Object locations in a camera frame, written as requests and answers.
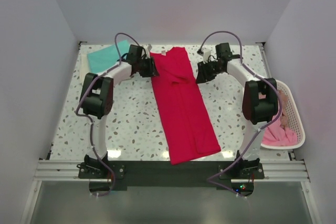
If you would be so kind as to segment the red t shirt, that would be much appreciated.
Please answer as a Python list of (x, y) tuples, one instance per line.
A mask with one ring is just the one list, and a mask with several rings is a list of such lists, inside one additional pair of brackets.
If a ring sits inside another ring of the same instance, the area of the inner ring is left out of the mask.
[(159, 75), (152, 87), (169, 148), (177, 165), (221, 151), (184, 47), (152, 53)]

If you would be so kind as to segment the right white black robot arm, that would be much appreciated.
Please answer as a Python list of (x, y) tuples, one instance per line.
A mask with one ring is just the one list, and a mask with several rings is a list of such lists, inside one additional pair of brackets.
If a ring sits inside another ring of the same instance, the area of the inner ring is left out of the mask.
[(242, 112), (246, 119), (246, 132), (236, 159), (213, 178), (223, 174), (246, 178), (259, 166), (259, 152), (265, 129), (279, 112), (277, 81), (254, 73), (243, 63), (241, 54), (233, 54), (228, 43), (215, 46), (216, 56), (211, 60), (210, 50), (202, 47), (197, 53), (203, 60), (197, 63), (196, 83), (207, 83), (217, 75), (226, 73), (243, 86)]

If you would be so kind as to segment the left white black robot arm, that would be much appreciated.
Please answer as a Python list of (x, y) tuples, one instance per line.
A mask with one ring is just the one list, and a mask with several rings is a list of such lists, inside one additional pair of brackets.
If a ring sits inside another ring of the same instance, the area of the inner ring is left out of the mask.
[(143, 78), (159, 75), (155, 61), (150, 56), (151, 45), (130, 45), (129, 51), (107, 70), (86, 74), (79, 105), (75, 111), (90, 123), (89, 151), (84, 164), (97, 178), (103, 178), (113, 170), (108, 165), (106, 146), (107, 116), (113, 106), (114, 87), (138, 73)]

